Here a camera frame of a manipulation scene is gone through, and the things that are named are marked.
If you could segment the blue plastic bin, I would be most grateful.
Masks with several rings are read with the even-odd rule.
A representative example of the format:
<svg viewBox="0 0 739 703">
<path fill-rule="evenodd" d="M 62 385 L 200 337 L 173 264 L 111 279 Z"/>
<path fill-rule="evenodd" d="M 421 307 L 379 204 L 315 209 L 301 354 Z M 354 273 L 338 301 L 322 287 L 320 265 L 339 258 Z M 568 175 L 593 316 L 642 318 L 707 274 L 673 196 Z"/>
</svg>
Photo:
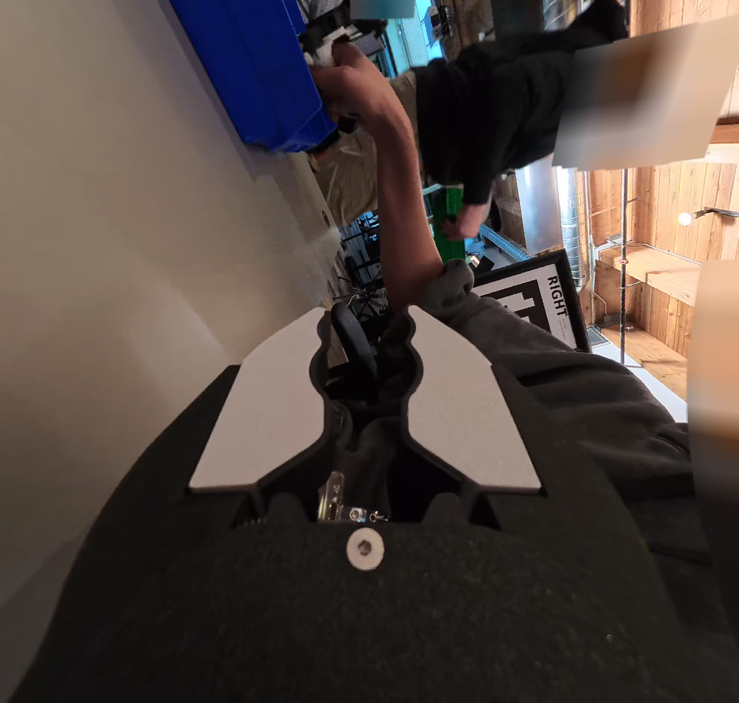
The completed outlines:
<svg viewBox="0 0 739 703">
<path fill-rule="evenodd" d="M 297 0 L 169 1 L 244 144 L 305 152 L 334 132 Z"/>
</svg>

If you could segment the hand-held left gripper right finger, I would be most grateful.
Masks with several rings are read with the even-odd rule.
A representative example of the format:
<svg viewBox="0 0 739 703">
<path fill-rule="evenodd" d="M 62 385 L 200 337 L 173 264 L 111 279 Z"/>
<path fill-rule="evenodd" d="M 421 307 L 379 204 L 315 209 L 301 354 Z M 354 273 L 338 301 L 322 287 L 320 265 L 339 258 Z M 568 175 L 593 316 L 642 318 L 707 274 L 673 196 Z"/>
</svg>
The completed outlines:
<svg viewBox="0 0 739 703">
<path fill-rule="evenodd" d="M 539 492 L 540 478 L 491 362 L 421 308 L 407 313 L 420 363 L 406 406 L 409 437 L 442 468 L 485 491 Z"/>
</svg>

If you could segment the printed marker board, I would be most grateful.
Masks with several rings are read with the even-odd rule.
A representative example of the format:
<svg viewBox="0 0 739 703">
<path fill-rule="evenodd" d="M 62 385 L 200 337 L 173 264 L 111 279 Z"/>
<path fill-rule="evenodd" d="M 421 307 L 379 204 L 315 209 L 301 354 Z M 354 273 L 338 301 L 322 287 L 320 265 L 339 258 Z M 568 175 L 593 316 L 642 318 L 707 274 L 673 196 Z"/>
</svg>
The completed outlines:
<svg viewBox="0 0 739 703">
<path fill-rule="evenodd" d="M 480 297 L 492 298 L 532 325 L 581 353 L 590 353 L 580 299 L 564 250 L 500 270 L 475 273 Z"/>
</svg>

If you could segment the person's right forearm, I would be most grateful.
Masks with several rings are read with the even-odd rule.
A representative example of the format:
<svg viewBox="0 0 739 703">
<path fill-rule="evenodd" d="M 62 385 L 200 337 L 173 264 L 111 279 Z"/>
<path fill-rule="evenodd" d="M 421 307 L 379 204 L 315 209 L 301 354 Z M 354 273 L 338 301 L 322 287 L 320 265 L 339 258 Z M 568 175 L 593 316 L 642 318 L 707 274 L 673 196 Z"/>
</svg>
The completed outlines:
<svg viewBox="0 0 739 703">
<path fill-rule="evenodd" d="M 444 265 L 426 216 L 418 154 L 405 112 L 382 116 L 373 126 L 373 139 L 382 277 L 391 309 L 400 311 L 419 303 Z"/>
</svg>

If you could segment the green box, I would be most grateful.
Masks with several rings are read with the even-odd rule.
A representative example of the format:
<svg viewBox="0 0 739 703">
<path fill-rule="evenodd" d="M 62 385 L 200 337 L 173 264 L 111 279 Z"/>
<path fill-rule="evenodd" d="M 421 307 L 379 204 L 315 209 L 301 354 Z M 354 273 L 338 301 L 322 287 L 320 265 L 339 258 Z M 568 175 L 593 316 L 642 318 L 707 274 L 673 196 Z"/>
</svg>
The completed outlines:
<svg viewBox="0 0 739 703">
<path fill-rule="evenodd" d="M 463 240 L 451 239 L 445 231 L 447 225 L 453 226 L 463 204 L 463 190 L 460 186 L 434 184 L 423 189 L 423 199 L 430 221 L 431 234 L 443 263 L 452 260 L 466 260 L 466 246 Z"/>
</svg>

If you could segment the person's black chair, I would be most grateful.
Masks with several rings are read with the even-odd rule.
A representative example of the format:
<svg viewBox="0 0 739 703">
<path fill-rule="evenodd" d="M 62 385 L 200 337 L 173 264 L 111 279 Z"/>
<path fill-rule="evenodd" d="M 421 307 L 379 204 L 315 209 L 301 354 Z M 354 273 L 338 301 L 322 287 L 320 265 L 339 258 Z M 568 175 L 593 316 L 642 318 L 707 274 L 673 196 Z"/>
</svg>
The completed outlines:
<svg viewBox="0 0 739 703">
<path fill-rule="evenodd" d="M 349 372 L 368 387 L 376 386 L 378 366 L 374 349 L 354 312 L 338 301 L 330 310 L 330 322 L 346 355 Z"/>
</svg>

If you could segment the person's right hand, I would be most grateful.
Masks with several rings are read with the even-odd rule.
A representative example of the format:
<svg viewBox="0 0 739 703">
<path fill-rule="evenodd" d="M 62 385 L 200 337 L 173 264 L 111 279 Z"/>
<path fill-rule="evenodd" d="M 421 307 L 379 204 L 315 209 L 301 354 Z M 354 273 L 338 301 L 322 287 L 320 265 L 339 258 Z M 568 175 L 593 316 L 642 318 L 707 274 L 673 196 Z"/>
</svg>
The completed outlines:
<svg viewBox="0 0 739 703">
<path fill-rule="evenodd" d="M 390 82 L 351 41 L 331 43 L 333 65 L 310 68 L 328 112 L 350 117 L 380 144 L 412 146 L 410 119 Z"/>
</svg>

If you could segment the silver ventilation duct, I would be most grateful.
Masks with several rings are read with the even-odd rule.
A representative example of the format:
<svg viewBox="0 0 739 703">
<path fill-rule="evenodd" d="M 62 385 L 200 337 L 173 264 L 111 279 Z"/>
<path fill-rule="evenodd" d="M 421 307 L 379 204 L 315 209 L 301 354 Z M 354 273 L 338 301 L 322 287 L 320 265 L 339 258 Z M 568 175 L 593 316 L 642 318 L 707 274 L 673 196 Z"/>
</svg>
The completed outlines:
<svg viewBox="0 0 739 703">
<path fill-rule="evenodd" d="M 582 12 L 585 0 L 542 0 L 547 31 L 563 30 Z M 578 220 L 578 180 L 574 169 L 553 164 L 553 155 L 516 171 L 525 250 L 535 256 L 565 251 L 577 291 L 587 283 Z"/>
</svg>

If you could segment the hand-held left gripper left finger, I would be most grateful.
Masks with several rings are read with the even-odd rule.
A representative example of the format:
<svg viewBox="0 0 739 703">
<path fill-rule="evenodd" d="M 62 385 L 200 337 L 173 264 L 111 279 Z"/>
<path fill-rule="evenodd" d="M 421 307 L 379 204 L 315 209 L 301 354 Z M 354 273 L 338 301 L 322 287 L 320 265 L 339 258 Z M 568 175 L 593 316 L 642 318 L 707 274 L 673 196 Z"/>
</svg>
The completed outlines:
<svg viewBox="0 0 739 703">
<path fill-rule="evenodd" d="M 259 486 L 319 441 L 324 400 L 309 367 L 321 347 L 314 308 L 275 332 L 243 360 L 190 478 L 195 493 Z"/>
</svg>

